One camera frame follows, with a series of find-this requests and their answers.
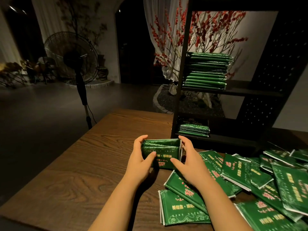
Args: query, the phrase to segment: wood grain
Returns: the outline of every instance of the wood grain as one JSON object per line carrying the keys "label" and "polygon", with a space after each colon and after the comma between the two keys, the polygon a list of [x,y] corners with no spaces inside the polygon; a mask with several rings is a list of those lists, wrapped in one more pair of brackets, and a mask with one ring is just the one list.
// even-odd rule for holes
{"label": "wood grain", "polygon": [[[50,231],[86,231],[123,177],[134,140],[171,135],[172,115],[117,110],[69,147],[8,202],[0,215]],[[159,170],[140,197],[133,230],[161,230],[158,190],[171,171]],[[240,193],[237,202],[250,200]],[[213,230],[211,225],[177,225],[168,230]]]}

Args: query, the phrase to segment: gray floor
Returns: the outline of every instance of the gray floor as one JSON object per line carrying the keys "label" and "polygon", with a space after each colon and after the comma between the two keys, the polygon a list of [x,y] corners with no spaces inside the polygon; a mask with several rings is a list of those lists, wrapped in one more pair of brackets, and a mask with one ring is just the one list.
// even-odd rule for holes
{"label": "gray floor", "polygon": [[[131,84],[87,89],[88,104],[97,122],[117,108],[155,112],[157,89]],[[87,131],[78,92],[63,83],[0,89],[0,126],[0,206]],[[0,230],[34,229],[0,218]]]}

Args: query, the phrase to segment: pegboard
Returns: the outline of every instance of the pegboard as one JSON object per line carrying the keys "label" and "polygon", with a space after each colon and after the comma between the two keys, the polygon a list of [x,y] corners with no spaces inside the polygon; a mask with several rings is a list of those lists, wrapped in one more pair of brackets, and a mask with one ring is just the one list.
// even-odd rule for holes
{"label": "pegboard", "polygon": [[283,97],[245,97],[237,121],[260,134],[272,127],[308,61],[307,6],[280,11],[256,68],[250,89]]}

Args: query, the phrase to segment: fan pole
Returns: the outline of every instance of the fan pole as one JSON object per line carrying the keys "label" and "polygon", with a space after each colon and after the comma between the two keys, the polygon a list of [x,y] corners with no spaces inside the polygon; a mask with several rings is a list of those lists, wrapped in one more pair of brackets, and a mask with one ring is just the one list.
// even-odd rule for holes
{"label": "fan pole", "polygon": [[77,90],[81,99],[82,104],[84,105],[84,109],[86,111],[86,121],[88,124],[88,128],[92,128],[92,123],[91,123],[91,118],[89,116],[88,112],[88,101],[87,101],[87,93],[86,93],[86,86],[84,85],[84,81],[81,77],[80,70],[75,70],[75,77],[76,77],[76,85],[77,85]]}

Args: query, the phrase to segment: left hand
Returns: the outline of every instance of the left hand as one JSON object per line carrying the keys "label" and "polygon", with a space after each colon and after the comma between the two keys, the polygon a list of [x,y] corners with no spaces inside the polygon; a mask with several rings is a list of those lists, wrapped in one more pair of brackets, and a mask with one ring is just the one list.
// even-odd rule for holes
{"label": "left hand", "polygon": [[126,172],[123,178],[132,182],[135,186],[139,186],[149,174],[150,167],[156,152],[150,153],[146,159],[143,159],[141,153],[141,143],[148,135],[138,137],[134,142],[134,149],[129,157]]}

